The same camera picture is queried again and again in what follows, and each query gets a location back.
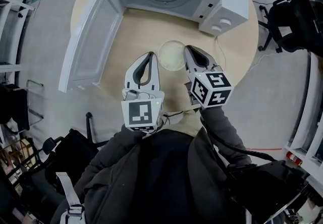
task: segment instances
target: gray floor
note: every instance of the gray floor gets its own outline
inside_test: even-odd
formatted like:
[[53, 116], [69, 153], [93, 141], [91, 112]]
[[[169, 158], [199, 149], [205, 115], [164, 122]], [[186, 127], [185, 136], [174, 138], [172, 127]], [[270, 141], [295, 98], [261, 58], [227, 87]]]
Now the gray floor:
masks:
[[[30, 16], [26, 27], [19, 84], [23, 86], [27, 79], [32, 79], [45, 85], [43, 89], [35, 86], [30, 94], [31, 106], [45, 116], [40, 124], [30, 130], [31, 137], [37, 140], [38, 145], [48, 137], [65, 136], [70, 128], [85, 134], [85, 114], [88, 111], [94, 115], [98, 141], [111, 137], [123, 123], [120, 101], [106, 97], [96, 87], [66, 94], [58, 91], [70, 38], [74, 1], [41, 0], [36, 14]], [[271, 3], [268, 0], [256, 1]], [[259, 44], [264, 44], [266, 35], [267, 32], [260, 27]], [[274, 54], [264, 56], [259, 62], [264, 53]], [[235, 88], [224, 111], [246, 147], [283, 148], [293, 132], [300, 111], [307, 55], [305, 51], [276, 54], [272, 42], [266, 52], [257, 52], [253, 65], [257, 63]], [[283, 157], [284, 151], [271, 154]]]

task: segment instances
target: chair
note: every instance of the chair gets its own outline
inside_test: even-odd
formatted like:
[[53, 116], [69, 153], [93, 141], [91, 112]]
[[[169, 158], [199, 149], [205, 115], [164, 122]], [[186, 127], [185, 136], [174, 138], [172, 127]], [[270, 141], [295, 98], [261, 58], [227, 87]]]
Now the chair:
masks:
[[[0, 84], [0, 97], [2, 98], [3, 107], [0, 114], [0, 124], [2, 124], [12, 135], [17, 135], [26, 130], [28, 131], [31, 126], [36, 125], [44, 119], [41, 114], [29, 108], [28, 90], [30, 82], [40, 87], [44, 86], [43, 84], [32, 80], [27, 80], [25, 89], [14, 84]], [[39, 120], [33, 124], [29, 124], [28, 112], [39, 118]], [[18, 132], [12, 131], [6, 125], [11, 118], [17, 123]]]
[[[259, 6], [260, 10], [265, 12], [268, 22], [258, 23], [269, 30], [269, 35], [264, 46], [259, 46], [258, 50], [266, 50], [273, 38], [278, 45], [276, 52], [282, 52], [282, 48], [287, 52], [307, 49], [321, 57], [323, 55], [322, 6], [319, 3], [311, 4], [309, 0], [277, 0], [269, 12], [264, 6]], [[279, 27], [290, 27], [292, 33], [283, 37]]]
[[108, 141], [93, 143], [89, 119], [91, 113], [86, 114], [87, 137], [71, 129], [63, 138], [48, 138], [41, 150], [36, 151], [19, 166], [14, 168], [7, 177], [10, 178], [17, 170], [24, 169], [23, 165], [32, 157], [44, 151], [49, 155], [45, 162], [37, 162], [28, 171], [24, 171], [16, 183], [22, 187], [21, 201], [23, 205], [40, 221], [49, 223], [56, 208], [65, 198], [65, 193], [60, 181], [56, 178], [56, 172], [67, 172], [72, 184], [80, 179], [85, 168], [98, 153], [98, 149]]

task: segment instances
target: microwave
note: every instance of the microwave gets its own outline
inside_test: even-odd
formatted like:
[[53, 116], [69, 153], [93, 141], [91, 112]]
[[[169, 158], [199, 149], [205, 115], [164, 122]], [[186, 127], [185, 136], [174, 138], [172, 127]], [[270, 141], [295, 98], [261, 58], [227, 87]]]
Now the microwave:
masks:
[[87, 0], [66, 50], [59, 90], [97, 85], [126, 8], [165, 13], [197, 22], [219, 36], [248, 20], [249, 0]]

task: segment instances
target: strap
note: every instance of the strap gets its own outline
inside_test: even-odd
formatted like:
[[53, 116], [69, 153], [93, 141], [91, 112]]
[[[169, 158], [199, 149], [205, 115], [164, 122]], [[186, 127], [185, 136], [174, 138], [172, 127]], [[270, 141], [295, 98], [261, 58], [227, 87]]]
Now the strap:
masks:
[[77, 197], [71, 179], [66, 172], [56, 172], [57, 177], [61, 180], [67, 202], [69, 203], [70, 208], [76, 204], [81, 204], [79, 198]]

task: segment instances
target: gray sleeve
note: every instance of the gray sleeve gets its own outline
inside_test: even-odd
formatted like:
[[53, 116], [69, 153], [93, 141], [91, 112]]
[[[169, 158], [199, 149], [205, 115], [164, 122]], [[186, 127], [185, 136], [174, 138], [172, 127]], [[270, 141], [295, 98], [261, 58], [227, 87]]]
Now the gray sleeve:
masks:
[[[89, 166], [85, 168], [80, 180], [75, 184], [74, 190], [81, 203], [84, 202], [83, 189], [93, 179], [95, 174], [100, 172], [100, 170], [117, 163], [138, 142], [140, 142], [145, 135], [146, 133], [144, 132], [132, 132], [124, 125], [122, 126], [121, 131], [116, 133], [107, 145], [98, 152]], [[56, 209], [50, 224], [59, 224], [62, 214], [68, 207], [68, 203], [65, 199]]]
[[[231, 125], [220, 106], [201, 109], [201, 116], [205, 124], [220, 138], [228, 144], [240, 149], [245, 149], [237, 130]], [[219, 143], [216, 139], [209, 136], [211, 142], [219, 148], [220, 154], [229, 162], [236, 165], [246, 165], [251, 163], [248, 155], [236, 152]]]

